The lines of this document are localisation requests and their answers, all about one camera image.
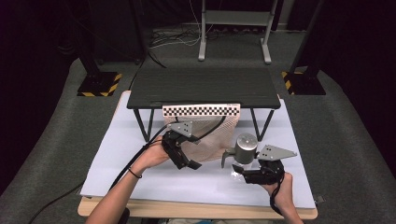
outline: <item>black and white checkerboard pattern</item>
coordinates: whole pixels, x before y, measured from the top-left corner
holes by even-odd
[[[239,116],[240,105],[165,105],[164,117]]]

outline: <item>yellow and black hazard tape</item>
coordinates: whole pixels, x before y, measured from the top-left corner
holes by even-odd
[[[303,73],[296,72],[294,74],[302,75]],[[288,72],[282,72],[282,77],[283,77],[283,81],[285,81],[286,90],[288,90],[288,93],[290,95],[294,95],[294,89],[293,89],[292,83],[290,82],[290,79],[289,79],[289,73]]]
[[[117,74],[114,78],[113,84],[109,88],[108,91],[100,91],[100,92],[92,92],[92,91],[84,91],[79,92],[77,96],[112,96],[117,86],[119,85],[122,74]]]

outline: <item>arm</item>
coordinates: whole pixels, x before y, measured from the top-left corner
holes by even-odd
[[[147,168],[159,165],[168,159],[161,141],[156,142],[134,162],[131,171],[141,176]],[[127,172],[120,182],[96,205],[86,223],[118,223],[137,180],[137,177]]]
[[[293,176],[289,173],[285,173],[280,190],[275,196],[275,204],[287,223],[301,224],[303,221],[300,219],[293,202],[292,183]],[[262,185],[262,187],[268,191],[269,195],[271,195],[274,189],[276,189],[277,184]]]

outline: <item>metal leg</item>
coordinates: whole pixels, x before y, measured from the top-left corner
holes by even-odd
[[[251,117],[253,118],[254,130],[256,131],[257,140],[260,142],[264,138],[264,134],[267,131],[268,125],[270,124],[271,118],[274,115],[274,109],[271,109],[267,120],[264,123],[264,127],[262,128],[262,133],[259,133],[259,127],[257,125],[256,116],[254,115],[254,109],[250,108]]]
[[[198,61],[203,62],[205,60],[205,52],[206,52],[206,9],[205,9],[205,0],[202,0],[201,46],[199,48]]]
[[[268,16],[268,22],[267,22],[267,27],[265,28],[264,38],[261,39],[262,55],[264,56],[264,61],[266,64],[271,63],[271,56],[270,56],[270,51],[268,50],[267,42],[268,42],[268,37],[271,33],[272,23],[274,21],[276,5],[277,5],[277,0],[274,0],[272,7],[271,7],[271,12]]]
[[[148,132],[147,133],[146,133],[142,118],[140,117],[140,112],[138,109],[134,109],[134,115],[136,116],[137,123],[139,124],[140,131],[142,132],[143,137],[145,138],[145,141],[148,142],[149,137],[151,135],[152,121],[154,118],[154,109],[151,109],[151,113],[150,113],[149,121],[148,121]]]

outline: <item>gray carpet floor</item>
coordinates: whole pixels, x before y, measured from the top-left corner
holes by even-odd
[[[199,45],[167,45],[151,52],[173,68],[268,68],[288,108],[312,192],[326,199],[318,205],[318,218],[306,223],[396,223],[395,179],[340,87],[319,73],[326,95],[288,95],[280,74],[290,68],[303,38],[304,33],[272,33],[271,65],[263,62],[259,35],[210,40],[202,63],[197,61]],[[143,67],[160,66],[148,57]],[[84,180],[120,95],[138,68],[134,63],[105,63],[102,71],[122,73],[115,94],[77,97],[85,70],[79,60],[73,62],[47,129],[0,197],[0,223],[27,223],[44,204]],[[83,223],[85,217],[77,213],[79,201],[72,193],[45,209],[35,223]]]

